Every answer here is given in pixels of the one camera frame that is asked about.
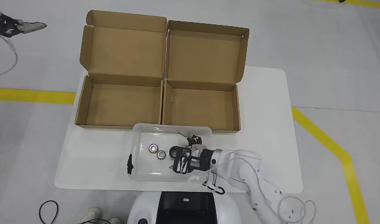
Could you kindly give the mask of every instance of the transparent plastic tray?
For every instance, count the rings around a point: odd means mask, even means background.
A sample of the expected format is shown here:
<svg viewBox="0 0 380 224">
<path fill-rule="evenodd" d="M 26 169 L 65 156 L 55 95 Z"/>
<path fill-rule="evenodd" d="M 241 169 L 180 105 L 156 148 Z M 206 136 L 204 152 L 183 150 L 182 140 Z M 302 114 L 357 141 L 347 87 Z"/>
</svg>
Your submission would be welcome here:
<svg viewBox="0 0 380 224">
<path fill-rule="evenodd" d="M 156 124 L 136 124 L 133 127 L 131 178 L 137 181 L 187 181 L 190 177 L 204 177 L 205 172 L 193 171 L 186 175 L 175 173 L 170 167 L 173 159 L 169 150 L 173 146 L 188 145 L 183 135 L 197 135 L 207 146 L 211 141 L 211 130 L 208 127 L 187 127 Z M 166 158 L 159 160 L 157 153 L 150 153 L 149 145 L 156 144 L 159 150 L 166 153 Z"/>
</svg>

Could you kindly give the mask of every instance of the metal ring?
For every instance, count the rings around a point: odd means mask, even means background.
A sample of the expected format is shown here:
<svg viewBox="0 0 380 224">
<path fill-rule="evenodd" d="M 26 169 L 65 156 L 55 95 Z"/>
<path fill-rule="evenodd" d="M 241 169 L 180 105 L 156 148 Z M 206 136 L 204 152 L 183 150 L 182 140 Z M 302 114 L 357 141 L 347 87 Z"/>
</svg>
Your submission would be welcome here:
<svg viewBox="0 0 380 224">
<path fill-rule="evenodd" d="M 155 154 L 159 150 L 159 147 L 156 144 L 150 144 L 148 150 L 150 153 Z"/>
<path fill-rule="evenodd" d="M 166 158 L 166 152 L 164 152 L 163 150 L 159 150 L 157 152 L 157 159 L 158 160 L 163 160 Z"/>
</svg>

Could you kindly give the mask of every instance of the shoe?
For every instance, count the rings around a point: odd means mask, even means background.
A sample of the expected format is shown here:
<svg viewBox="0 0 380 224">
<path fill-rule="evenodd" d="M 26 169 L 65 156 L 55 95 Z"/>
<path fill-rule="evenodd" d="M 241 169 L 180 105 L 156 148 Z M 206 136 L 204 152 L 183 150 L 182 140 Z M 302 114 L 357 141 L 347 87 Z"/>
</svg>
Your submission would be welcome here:
<svg viewBox="0 0 380 224">
<path fill-rule="evenodd" d="M 79 223 L 88 222 L 89 220 L 93 220 L 96 218 L 100 218 L 100 210 L 96 207 L 93 207 L 88 211 L 88 213 L 86 213 L 86 215 L 84 215 L 84 217 L 82 217 Z"/>
<path fill-rule="evenodd" d="M 121 224 L 121 220 L 114 217 L 109 221 L 111 224 Z"/>
</svg>

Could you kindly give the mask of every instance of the white table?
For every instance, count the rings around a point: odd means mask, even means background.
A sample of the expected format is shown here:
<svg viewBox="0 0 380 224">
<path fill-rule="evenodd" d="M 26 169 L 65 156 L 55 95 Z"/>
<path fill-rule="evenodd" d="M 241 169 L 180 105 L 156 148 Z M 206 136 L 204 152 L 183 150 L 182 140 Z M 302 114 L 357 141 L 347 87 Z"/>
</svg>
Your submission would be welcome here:
<svg viewBox="0 0 380 224">
<path fill-rule="evenodd" d="M 89 190 L 206 191 L 183 182 L 137 182 L 126 163 L 131 130 L 84 129 L 74 125 L 80 83 L 55 175 L 58 188 Z M 286 75 L 280 69 L 245 67 L 238 84 L 242 130 L 213 134 L 209 149 L 248 149 L 261 154 L 264 178 L 285 193 L 300 193 L 302 177 Z M 240 192 L 222 179 L 227 192 Z"/>
</svg>

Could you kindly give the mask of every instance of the cardboard box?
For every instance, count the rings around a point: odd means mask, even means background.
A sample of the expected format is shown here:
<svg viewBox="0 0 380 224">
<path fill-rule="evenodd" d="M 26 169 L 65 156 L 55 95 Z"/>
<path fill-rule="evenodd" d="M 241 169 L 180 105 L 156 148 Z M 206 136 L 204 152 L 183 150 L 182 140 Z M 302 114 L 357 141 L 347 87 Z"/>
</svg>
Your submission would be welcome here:
<svg viewBox="0 0 380 224">
<path fill-rule="evenodd" d="M 240 130 L 249 29 L 169 21 L 163 124 Z"/>
<path fill-rule="evenodd" d="M 85 128 L 160 124 L 166 18 L 90 11 L 86 22 L 80 62 L 88 76 L 75 124 Z"/>
</svg>

